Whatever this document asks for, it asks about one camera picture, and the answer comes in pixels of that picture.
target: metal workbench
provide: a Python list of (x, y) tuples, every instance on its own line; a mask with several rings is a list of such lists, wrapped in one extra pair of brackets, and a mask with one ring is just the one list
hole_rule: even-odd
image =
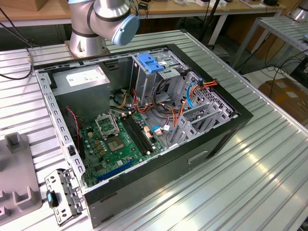
[[(96, 230), (296, 230), (308, 216), (308, 131), (188, 33), (138, 35), (111, 52), (177, 44), (254, 117), (223, 150)], [(65, 45), (31, 50), (37, 64), (71, 59)], [(22, 76), (25, 50), (0, 52), (0, 73)], [(0, 230), (58, 230), (44, 177), (66, 167), (36, 77), (0, 78), (0, 137), (19, 131), (31, 143), (43, 206)], [(62, 227), (91, 230), (86, 210)]]
[(262, 44), (263, 40), (269, 33), (281, 38), (288, 45), (282, 56), (284, 57), (284, 60), (282, 60), (281, 63), (288, 58), (288, 53), (291, 51), (292, 47), (295, 47), (299, 51), (308, 51), (308, 42), (303, 39), (304, 35), (308, 34), (308, 22), (299, 23), (288, 16), (258, 18), (238, 49), (232, 63), (233, 68), (237, 65), (252, 36), (260, 26), (266, 31), (262, 34), (261, 38), (252, 50), (252, 53)]

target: ram slot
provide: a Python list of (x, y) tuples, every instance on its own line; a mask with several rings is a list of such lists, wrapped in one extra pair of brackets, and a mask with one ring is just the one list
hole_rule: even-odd
[(135, 120), (128, 116), (121, 118), (121, 122), (142, 155), (147, 155), (148, 152), (153, 151), (151, 145), (147, 141), (144, 134), (140, 131), (140, 128)]

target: open computer tower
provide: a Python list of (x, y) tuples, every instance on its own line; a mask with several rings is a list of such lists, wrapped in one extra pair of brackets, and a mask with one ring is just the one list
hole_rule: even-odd
[(35, 66), (67, 169), (46, 176), (59, 226), (93, 227), (213, 157), (252, 114), (176, 45)]

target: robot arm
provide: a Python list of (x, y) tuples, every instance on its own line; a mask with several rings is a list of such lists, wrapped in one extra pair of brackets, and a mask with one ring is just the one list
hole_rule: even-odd
[(302, 0), (299, 6), (289, 15), (298, 22), (305, 22), (308, 19), (308, 0)]
[(69, 0), (72, 15), (70, 51), (77, 57), (104, 54), (108, 39), (124, 46), (135, 36), (139, 17), (130, 13), (129, 0)]

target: expansion slot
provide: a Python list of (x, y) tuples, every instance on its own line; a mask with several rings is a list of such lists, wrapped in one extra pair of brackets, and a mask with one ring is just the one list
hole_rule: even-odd
[(128, 134), (131, 136), (131, 138), (135, 142), (140, 153), (142, 155), (150, 154), (153, 151), (153, 148), (149, 144), (147, 138), (141, 132), (135, 120), (129, 115), (127, 117), (121, 118), (121, 122), (123, 123)]
[(120, 167), (118, 167), (118, 168), (116, 168), (116, 169), (114, 169), (114, 170), (112, 170), (110, 172), (107, 172), (107, 173), (97, 177), (96, 180), (97, 181), (105, 180), (105, 179), (107, 179), (107, 178), (109, 178), (109, 177), (111, 177), (111, 176), (113, 176), (115, 174), (118, 174), (119, 172), (122, 172), (122, 171), (128, 169), (132, 165), (132, 163), (134, 161), (135, 161), (135, 159), (129, 161), (128, 163), (126, 163), (126, 164), (124, 164), (124, 165), (122, 165), (122, 166), (120, 166)]

